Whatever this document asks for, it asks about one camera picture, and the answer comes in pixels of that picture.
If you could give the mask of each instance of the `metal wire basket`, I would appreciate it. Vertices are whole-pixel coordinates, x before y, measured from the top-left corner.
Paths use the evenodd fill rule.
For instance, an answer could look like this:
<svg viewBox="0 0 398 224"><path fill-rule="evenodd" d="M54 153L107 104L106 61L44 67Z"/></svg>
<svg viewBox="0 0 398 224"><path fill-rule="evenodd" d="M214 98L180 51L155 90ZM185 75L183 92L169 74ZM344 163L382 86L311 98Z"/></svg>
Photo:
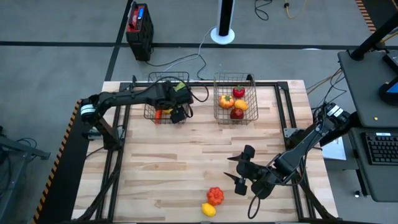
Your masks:
<svg viewBox="0 0 398 224"><path fill-rule="evenodd" d="M232 108L224 109L220 107L220 96L233 96L233 88L243 86L244 96L239 100L244 100L248 104L248 109L244 111L243 119L231 119ZM259 118L257 108L256 82L254 75L250 73L216 73L214 77L214 117L218 124L249 124Z"/></svg>
<svg viewBox="0 0 398 224"><path fill-rule="evenodd" d="M163 77L170 77L170 78L165 78L165 79L161 80L160 82L170 81L173 84L175 84L175 86L177 86L180 83L180 81L178 81L177 79L175 79L173 77L179 78L179 79L183 80L185 83L189 82L189 73L188 72L152 72L149 74L149 77L148 77L148 85L151 85L152 83L156 82L158 79L163 78ZM185 111L189 110L187 103L182 106ZM172 124L169 114L166 114L162 111L162 115L160 116L160 118L156 118L155 114L156 114L155 108L151 105L145 104L145 107L144 107L144 118L145 119L149 119L149 120L153 121L155 124ZM183 123L185 123L185 121L186 121L186 119L178 122L177 124L183 124Z"/></svg>

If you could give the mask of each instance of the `wooden tabletop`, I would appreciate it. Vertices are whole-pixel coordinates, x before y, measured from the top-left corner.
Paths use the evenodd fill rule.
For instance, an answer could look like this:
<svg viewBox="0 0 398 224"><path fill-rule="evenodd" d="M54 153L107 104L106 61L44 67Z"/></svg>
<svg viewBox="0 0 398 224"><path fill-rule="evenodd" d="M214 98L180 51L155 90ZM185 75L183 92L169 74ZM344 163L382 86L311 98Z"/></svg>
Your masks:
<svg viewBox="0 0 398 224"><path fill-rule="evenodd" d="M312 123L312 114L304 82L288 83L297 126L306 128ZM102 90L117 91L119 84L105 82ZM257 217L249 220L248 206L254 196L250 186L246 196L237 195L233 181L223 174L236 174L236 162L226 158L240 154L246 144L256 149L252 161L261 165L285 151L275 90L266 86L256 90L259 119L248 125L217 124L212 88L208 101L192 104L194 116L183 125L155 125L144 119L144 105L131 106L114 222L297 221L291 187L276 186L271 195L261 201ZM193 92L198 98L206 95L203 87L193 88ZM285 117L288 118L284 99L282 93ZM113 114L114 108L111 108L104 116L109 124L113 122ZM102 141L94 141L88 152L101 146ZM73 218L79 217L100 191L105 159L106 151L99 151L86 160ZM307 172L314 194L332 215L337 216L320 150L309 152ZM210 187L220 187L225 197L223 204L216 207L214 217L206 217L201 212ZM307 213L302 192L300 196Z"/></svg>

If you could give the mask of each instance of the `gray floor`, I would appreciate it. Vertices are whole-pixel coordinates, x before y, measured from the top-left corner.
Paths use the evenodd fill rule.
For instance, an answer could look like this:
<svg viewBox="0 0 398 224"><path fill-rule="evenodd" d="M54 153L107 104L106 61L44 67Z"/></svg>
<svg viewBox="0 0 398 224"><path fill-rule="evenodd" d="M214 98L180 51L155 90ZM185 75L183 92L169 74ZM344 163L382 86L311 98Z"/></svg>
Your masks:
<svg viewBox="0 0 398 224"><path fill-rule="evenodd" d="M215 25L216 1L146 0L155 25L154 42L199 43ZM112 1L8 1L0 0L0 41L114 42L126 0ZM294 1L292 14L302 1ZM269 21L254 14L253 1L237 0L234 43L358 45L369 34L354 0L308 1L307 10L288 19L282 0L264 9ZM12 139L32 137L44 150L56 152L73 105L79 98L100 91L113 48L101 47L0 47L0 125ZM171 61L197 49L155 49L151 62ZM257 80L302 79L306 86L332 75L338 68L334 50L202 49L207 62L202 78L215 72L251 72ZM202 66L200 59L176 65L192 79ZM113 81L135 75L146 80L150 72L162 71L134 60L129 48L121 48ZM345 81L337 87L347 90ZM328 84L310 96L316 106ZM333 91L328 99L338 94ZM349 93L335 100L354 111ZM27 171L27 184L19 192L16 222L31 221L55 154L49 161L34 161ZM359 189L355 174L329 170L340 217L348 220L396 223L398 203L376 203L354 198Z"/></svg>

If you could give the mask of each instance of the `battery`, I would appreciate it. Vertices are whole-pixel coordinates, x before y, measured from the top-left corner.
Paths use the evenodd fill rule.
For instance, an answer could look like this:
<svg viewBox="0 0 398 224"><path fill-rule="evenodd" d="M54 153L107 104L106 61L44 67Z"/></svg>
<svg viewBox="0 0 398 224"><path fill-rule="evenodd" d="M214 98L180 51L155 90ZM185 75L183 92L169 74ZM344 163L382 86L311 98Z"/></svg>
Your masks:
<svg viewBox="0 0 398 224"><path fill-rule="evenodd" d="M131 4L127 19L126 39L139 61L149 61L154 39L154 25L150 19L147 4Z"/></svg>

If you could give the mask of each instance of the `white cable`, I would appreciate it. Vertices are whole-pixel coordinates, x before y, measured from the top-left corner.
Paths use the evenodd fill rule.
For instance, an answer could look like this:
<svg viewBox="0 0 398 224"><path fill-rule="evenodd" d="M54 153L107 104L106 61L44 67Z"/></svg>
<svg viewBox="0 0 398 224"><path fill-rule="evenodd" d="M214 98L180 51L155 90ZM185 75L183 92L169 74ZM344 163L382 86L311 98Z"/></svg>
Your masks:
<svg viewBox="0 0 398 224"><path fill-rule="evenodd" d="M206 33L205 36L203 37L203 40L201 41L201 43L200 43L200 45L199 45L198 54L197 54L196 56L192 56L192 58L186 58L185 60L182 60L182 61L179 61L179 62L175 62L175 63L172 64L169 68L166 68L163 72L166 72L167 70L169 70L170 68L172 68L174 65L177 65L177 64L179 64L179 63L186 62L186 61L189 61L189 60L193 60L193 59L198 58L199 55L200 55L201 46L202 46L202 44L205 42L206 36L207 36L207 35L209 34L209 32L210 32L212 29L214 29L215 27L217 27L217 26L214 26L214 27L210 28L209 31L207 31L207 33Z"/></svg>

